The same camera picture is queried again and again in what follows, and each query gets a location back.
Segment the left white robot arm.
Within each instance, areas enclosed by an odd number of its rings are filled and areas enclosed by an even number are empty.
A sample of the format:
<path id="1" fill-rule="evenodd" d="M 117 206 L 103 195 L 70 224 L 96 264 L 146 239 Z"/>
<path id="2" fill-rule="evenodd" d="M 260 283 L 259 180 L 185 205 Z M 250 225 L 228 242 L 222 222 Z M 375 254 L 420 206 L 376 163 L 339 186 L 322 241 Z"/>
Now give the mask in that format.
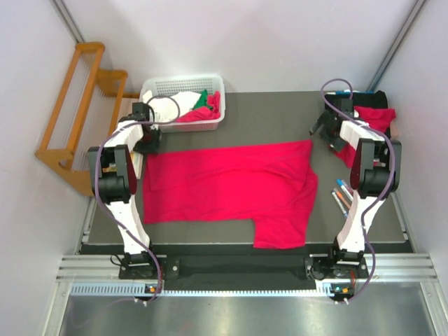
<path id="1" fill-rule="evenodd" d="M 155 113 L 149 105 L 134 103 L 132 112 L 120 119 L 104 145 L 87 151 L 92 192 L 113 220 L 119 222 L 124 256 L 118 265 L 129 276 L 141 278 L 152 277 L 160 270 L 151 239 L 141 224 L 135 197 L 143 159 L 158 152 L 161 133 L 154 121 Z"/>

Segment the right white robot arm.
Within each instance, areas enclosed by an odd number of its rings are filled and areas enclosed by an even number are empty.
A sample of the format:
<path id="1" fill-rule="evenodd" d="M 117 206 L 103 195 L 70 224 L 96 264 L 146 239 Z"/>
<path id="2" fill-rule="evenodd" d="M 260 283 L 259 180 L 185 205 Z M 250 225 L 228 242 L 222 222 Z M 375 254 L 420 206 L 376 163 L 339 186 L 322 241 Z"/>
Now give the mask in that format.
<path id="1" fill-rule="evenodd" d="M 319 133 L 330 147 L 344 144 L 355 149 L 350 173 L 351 208 L 327 257 L 312 257 L 306 267 L 310 277 L 343 277 L 363 267 L 368 231 L 385 199 L 398 189 L 402 145 L 371 127 L 355 112 L 351 94 L 323 95 L 326 108 L 310 134 Z"/>

